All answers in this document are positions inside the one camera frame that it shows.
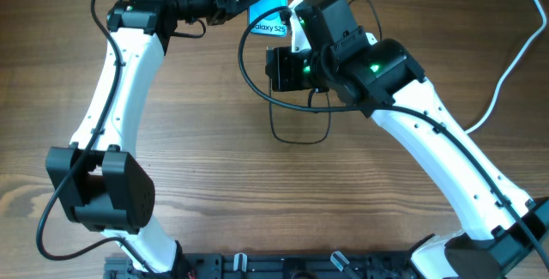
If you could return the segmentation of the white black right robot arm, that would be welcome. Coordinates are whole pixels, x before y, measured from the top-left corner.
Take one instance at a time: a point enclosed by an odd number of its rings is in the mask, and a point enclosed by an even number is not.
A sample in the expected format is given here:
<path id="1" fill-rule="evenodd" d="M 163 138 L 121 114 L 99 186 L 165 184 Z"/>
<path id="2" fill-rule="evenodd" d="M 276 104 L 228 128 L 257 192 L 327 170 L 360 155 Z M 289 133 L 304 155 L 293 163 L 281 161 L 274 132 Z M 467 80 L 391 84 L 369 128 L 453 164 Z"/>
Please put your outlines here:
<path id="1" fill-rule="evenodd" d="M 548 201 L 506 178 L 444 107 L 424 69 L 396 40 L 367 33 L 348 0 L 294 0 L 273 8 L 292 43 L 268 49 L 275 92 L 335 91 L 343 112 L 359 111 L 395 138 L 448 200 L 460 226 L 405 252 L 372 253 L 348 278 L 504 278 L 548 236 Z"/>

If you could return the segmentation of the teal Galaxy smartphone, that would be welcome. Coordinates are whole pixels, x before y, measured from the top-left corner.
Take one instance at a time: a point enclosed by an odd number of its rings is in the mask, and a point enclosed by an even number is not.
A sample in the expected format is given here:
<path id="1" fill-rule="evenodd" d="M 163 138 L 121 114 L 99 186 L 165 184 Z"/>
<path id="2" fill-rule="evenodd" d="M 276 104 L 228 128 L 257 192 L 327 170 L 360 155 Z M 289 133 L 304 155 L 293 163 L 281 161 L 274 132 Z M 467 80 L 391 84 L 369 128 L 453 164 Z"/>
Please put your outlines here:
<path id="1" fill-rule="evenodd" d="M 287 6 L 287 0 L 261 0 L 249 8 L 248 20 L 252 23 L 259 15 L 276 7 Z M 253 34 L 285 37 L 287 26 L 282 23 L 280 13 L 275 12 L 260 20 L 250 31 Z"/>

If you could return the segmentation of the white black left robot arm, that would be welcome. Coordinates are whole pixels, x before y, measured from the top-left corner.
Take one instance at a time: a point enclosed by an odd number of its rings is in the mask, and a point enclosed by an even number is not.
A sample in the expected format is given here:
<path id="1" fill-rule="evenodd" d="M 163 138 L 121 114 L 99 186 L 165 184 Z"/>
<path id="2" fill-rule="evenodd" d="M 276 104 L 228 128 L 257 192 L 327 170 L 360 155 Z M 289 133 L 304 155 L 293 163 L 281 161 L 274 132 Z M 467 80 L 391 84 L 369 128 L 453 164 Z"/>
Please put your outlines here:
<path id="1" fill-rule="evenodd" d="M 67 218 L 128 255 L 140 278 L 192 278 L 181 245 L 154 217 L 154 182 L 136 161 L 136 137 L 155 74 L 180 21 L 216 26 L 261 0 L 117 0 L 99 23 L 106 60 L 94 96 L 65 148 L 45 167 Z"/>

